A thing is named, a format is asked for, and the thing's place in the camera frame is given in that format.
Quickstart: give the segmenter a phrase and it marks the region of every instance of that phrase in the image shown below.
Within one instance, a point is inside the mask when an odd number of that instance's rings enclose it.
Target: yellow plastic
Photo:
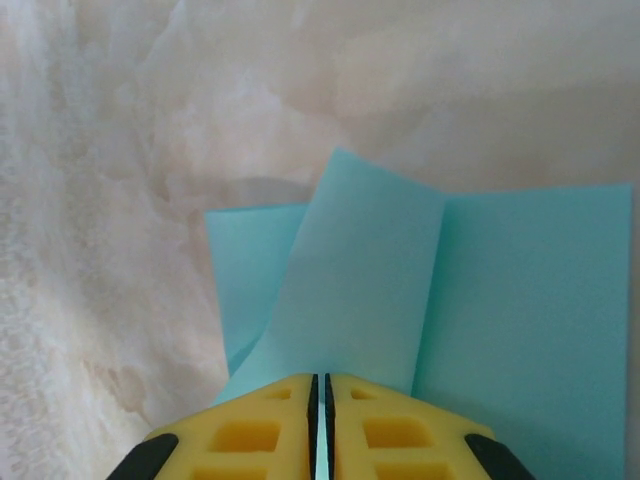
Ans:
[[[464,436],[487,427],[351,375],[331,375],[335,480],[490,480]]]
[[[309,480],[312,375],[294,375],[147,436],[179,443],[156,480]]]

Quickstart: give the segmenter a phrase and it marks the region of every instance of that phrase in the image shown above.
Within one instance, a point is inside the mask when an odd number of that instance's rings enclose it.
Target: background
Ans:
[[[307,200],[336,145],[450,191],[640,187],[637,0],[4,0],[0,19],[4,480],[104,478],[211,403],[202,214]]]

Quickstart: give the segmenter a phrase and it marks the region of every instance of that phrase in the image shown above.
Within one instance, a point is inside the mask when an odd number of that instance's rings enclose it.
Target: black grip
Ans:
[[[491,480],[535,480],[506,445],[478,433],[464,439]]]
[[[173,433],[163,433],[131,450],[107,480],[153,480],[178,445]]]

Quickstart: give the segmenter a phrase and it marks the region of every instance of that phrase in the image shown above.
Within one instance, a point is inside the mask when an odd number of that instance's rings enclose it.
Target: folded paper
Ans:
[[[622,479],[630,219],[627,186],[444,195],[337,151],[308,207],[207,213],[216,402],[344,371],[486,423],[539,478]]]

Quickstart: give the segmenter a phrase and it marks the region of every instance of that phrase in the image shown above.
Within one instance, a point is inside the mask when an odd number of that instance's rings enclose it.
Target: rectangular hole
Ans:
[[[206,468],[197,469],[192,480],[266,480],[264,468]]]
[[[369,448],[420,448],[433,445],[424,425],[411,417],[368,418],[363,426]]]
[[[373,400],[376,397],[364,390],[360,390],[359,388],[353,388],[351,389],[351,398],[354,400]]]
[[[235,421],[218,429],[209,445],[212,452],[273,452],[280,424],[265,421]]]
[[[266,398],[273,400],[288,400],[291,398],[291,390],[288,388],[278,390],[277,392],[268,394]]]
[[[376,465],[378,480],[455,480],[448,465],[444,463]]]

